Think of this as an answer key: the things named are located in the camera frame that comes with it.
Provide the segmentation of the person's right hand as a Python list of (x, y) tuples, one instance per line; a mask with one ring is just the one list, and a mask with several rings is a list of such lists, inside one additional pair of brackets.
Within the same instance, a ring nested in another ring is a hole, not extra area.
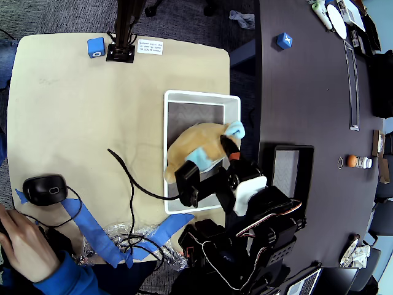
[(1, 234), (1, 246), (11, 266), (33, 283), (47, 279), (60, 266), (60, 261), (49, 243), (27, 217), (1, 206), (1, 223), (6, 234)]

